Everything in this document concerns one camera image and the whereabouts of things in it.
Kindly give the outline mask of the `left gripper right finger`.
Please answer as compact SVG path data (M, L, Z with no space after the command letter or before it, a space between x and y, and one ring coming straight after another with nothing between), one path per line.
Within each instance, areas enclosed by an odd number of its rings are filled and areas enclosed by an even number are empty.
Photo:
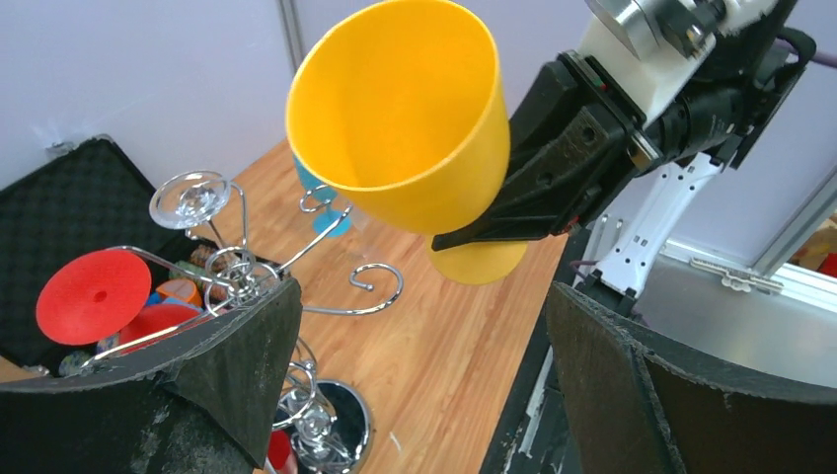
M707 355L563 283L546 299L585 473L832 473L836 392Z

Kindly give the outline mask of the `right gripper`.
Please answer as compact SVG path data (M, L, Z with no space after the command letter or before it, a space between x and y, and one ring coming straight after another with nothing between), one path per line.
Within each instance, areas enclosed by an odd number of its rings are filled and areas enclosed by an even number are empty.
M792 1L593 1L582 44L545 63L511 121L509 176L434 251L559 235L634 178L707 155L737 167L801 75Z

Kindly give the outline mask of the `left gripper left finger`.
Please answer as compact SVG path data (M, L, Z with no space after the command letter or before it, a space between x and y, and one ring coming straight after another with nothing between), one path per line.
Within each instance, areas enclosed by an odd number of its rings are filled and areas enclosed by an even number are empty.
M66 378L1 387L5 473L249 473L301 322L297 280Z

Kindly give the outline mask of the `chrome wine glass rack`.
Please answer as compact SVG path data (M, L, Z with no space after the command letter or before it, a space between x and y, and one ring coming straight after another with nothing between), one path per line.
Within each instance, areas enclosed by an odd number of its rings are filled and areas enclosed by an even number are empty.
M233 181L232 194L243 189ZM214 322L233 310L251 309L278 286L290 279L290 265L260 261L248 247L247 234L238 245L219 245L204 261L202 272L177 266L137 247L127 250L181 277L203 285L203 311L188 321L162 329L133 342L107 349L81 365L90 371L102 363L130 352L151 347L207 322ZM371 442L371 413L363 398L349 385L318 374L318 363L303 339L297 339L271 430L288 439L288 457L298 471L307 473L351 473L364 462Z

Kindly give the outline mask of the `yellow plastic wine glass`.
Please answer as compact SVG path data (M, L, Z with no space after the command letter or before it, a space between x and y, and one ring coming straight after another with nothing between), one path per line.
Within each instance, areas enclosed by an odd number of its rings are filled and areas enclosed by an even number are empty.
M295 74L285 124L312 175L426 240L480 217L508 168L495 40L452 1L381 1L332 26Z

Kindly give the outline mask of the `blue plastic wine glass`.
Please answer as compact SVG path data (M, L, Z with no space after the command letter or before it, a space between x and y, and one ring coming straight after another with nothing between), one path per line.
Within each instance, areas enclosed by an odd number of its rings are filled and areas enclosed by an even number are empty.
M324 188L324 184L303 166L296 155L293 156L293 160L301 186L306 192L314 190L306 199L304 207L313 209L312 228L320 233L341 216L349 206L349 201L333 189Z

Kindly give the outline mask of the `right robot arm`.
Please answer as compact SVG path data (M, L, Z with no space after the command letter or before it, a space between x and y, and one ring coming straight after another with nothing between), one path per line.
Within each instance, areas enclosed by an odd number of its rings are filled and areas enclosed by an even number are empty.
M510 119L488 209L435 257L537 241L600 217L638 177L647 197L580 291L631 317L697 193L747 157L816 53L792 1L592 1L574 50L545 63Z

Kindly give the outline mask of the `red plastic wine glass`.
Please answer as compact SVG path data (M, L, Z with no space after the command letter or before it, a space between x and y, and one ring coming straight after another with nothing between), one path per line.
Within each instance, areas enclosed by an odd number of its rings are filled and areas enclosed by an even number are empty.
M122 249L78 257L49 278L38 295L36 322L50 340L86 346L113 335L133 342L188 321L201 309L177 299L149 305L152 277L138 255Z

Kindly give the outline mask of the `clear glass at rack back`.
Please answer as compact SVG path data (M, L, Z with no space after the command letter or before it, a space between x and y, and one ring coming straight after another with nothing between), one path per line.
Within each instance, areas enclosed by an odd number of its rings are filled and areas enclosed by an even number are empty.
M229 202L232 184L221 174L208 171L191 171L177 175L162 184L153 194L148 212L159 226L183 230L196 241L194 229L206 225L222 247L227 246L212 221Z

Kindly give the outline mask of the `black poker chip case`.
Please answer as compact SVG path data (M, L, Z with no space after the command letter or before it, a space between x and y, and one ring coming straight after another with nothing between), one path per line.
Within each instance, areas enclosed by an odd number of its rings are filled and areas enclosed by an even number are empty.
M153 186L110 139L89 139L1 192L1 380L54 374L74 347L36 322L38 295L65 264L119 245L183 261L206 239L153 222Z

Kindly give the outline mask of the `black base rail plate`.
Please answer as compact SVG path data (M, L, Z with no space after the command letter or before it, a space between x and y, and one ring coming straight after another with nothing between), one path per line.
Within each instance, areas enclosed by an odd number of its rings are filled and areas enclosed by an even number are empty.
M482 473L580 473L543 305L496 424Z

